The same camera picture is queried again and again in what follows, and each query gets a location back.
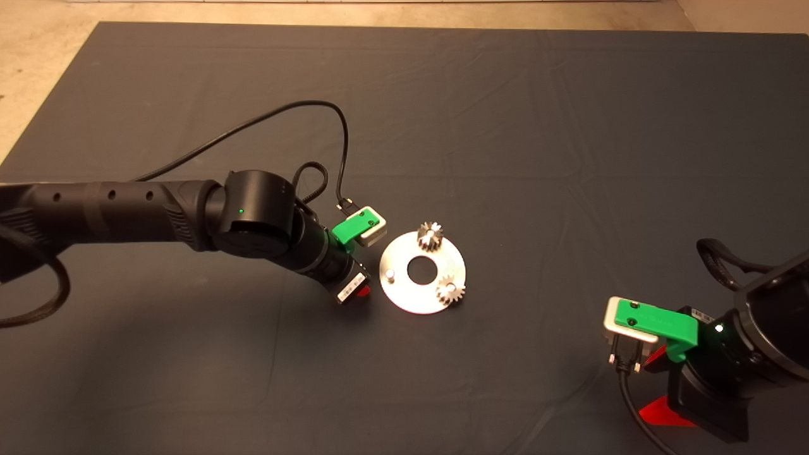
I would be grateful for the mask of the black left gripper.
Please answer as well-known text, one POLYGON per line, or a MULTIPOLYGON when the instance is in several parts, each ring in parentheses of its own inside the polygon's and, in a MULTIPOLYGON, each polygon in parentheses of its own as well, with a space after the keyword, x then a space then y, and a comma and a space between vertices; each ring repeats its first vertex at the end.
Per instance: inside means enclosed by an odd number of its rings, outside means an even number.
POLYGON ((338 305, 347 305, 370 294, 370 274, 332 231, 324 231, 322 251, 313 265, 313 279, 326 288, 338 305))

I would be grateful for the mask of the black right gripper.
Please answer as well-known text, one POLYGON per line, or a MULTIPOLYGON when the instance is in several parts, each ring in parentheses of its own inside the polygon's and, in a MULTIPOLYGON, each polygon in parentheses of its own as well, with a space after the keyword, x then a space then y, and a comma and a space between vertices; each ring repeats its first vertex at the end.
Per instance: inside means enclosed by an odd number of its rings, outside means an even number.
MULTIPOLYGON (((665 344, 644 361, 643 369, 669 370, 665 344)), ((754 395, 768 388, 765 357, 743 331, 739 312, 731 309, 699 326, 697 346, 671 372, 669 401, 668 396, 658 397, 638 415, 648 425, 699 426, 726 443, 748 442, 748 408, 754 395)))

